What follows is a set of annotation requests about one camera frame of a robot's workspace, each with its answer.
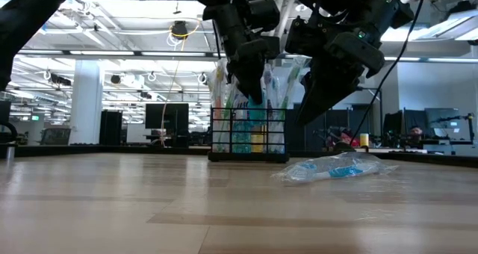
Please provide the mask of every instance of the ceiling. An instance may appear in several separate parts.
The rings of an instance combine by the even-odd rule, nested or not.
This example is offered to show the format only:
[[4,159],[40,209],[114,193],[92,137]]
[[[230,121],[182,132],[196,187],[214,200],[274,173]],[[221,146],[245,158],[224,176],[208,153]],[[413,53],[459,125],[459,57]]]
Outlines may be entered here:
[[[297,16],[309,17],[309,10],[304,10],[299,3],[291,5],[290,0],[277,0],[282,3],[282,15],[285,30],[291,20]],[[419,23],[423,28],[434,25],[436,18],[443,17],[434,5],[444,3],[446,0],[434,2],[427,0],[424,5]],[[158,52],[216,52],[216,40],[210,21],[202,21],[204,6],[194,0],[68,0],[51,17],[42,29],[26,44],[24,49],[43,50],[108,50],[108,51],[158,51]],[[170,35],[170,27],[175,21],[185,21],[191,33],[181,43]],[[284,33],[277,33],[285,40]],[[382,50],[387,56],[394,56],[402,45],[403,34],[389,33],[391,40],[399,37],[397,41],[386,41]],[[445,40],[442,42],[411,42],[407,55],[413,56],[461,56],[469,52],[469,45],[465,42]],[[105,71],[104,107],[125,111],[127,123],[138,123],[143,118],[144,109],[140,104],[134,108],[128,102],[147,101],[136,92],[139,87],[145,92],[151,92],[153,99],[171,102],[190,102],[196,109],[207,110],[209,107],[208,87],[199,82],[203,73],[212,72],[215,68],[213,61],[174,61],[174,58],[138,58],[125,59],[108,58],[100,60],[99,64]],[[12,99],[13,110],[19,114],[33,111],[47,111],[48,120],[55,123],[68,121],[69,107],[71,104],[71,87],[60,87],[50,84],[46,79],[50,73],[60,75],[74,84],[75,59],[49,58],[49,57],[17,57],[14,61],[12,74],[12,87],[30,88],[16,93],[5,94],[4,97]],[[111,83],[111,76],[119,75],[123,78],[143,81],[140,86],[121,83]],[[175,93],[167,96],[170,88]],[[51,115],[46,109],[38,107],[62,109],[63,114]],[[198,122],[207,122],[207,115],[200,117]]]

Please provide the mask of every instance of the black wire rack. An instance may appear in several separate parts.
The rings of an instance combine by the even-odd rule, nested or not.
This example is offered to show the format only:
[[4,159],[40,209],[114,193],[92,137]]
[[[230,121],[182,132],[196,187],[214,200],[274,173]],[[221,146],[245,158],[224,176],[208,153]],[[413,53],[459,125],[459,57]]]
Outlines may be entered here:
[[209,161],[289,161],[286,109],[211,108]]

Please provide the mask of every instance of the yellow cup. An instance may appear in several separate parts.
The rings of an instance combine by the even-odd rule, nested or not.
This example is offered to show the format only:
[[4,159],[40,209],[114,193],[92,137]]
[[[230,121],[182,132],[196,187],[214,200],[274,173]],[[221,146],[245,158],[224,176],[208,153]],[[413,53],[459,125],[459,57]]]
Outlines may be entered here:
[[370,146],[368,134],[360,134],[360,146]]

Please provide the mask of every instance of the table surface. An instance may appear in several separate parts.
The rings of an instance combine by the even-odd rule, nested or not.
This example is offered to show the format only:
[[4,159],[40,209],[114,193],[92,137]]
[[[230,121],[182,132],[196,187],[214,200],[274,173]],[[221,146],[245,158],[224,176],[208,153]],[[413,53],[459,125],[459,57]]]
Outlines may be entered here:
[[3,161],[0,253],[478,253],[478,170],[391,164],[284,187],[201,156]]

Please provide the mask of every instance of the plastic bag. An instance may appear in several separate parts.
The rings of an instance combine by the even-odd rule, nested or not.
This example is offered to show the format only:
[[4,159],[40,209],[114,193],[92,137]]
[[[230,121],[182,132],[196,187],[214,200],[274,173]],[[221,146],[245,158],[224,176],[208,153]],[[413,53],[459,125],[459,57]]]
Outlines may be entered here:
[[340,155],[301,161],[272,177],[285,184],[303,184],[323,179],[342,179],[370,174],[388,174],[398,166],[388,166],[374,155],[345,152]]

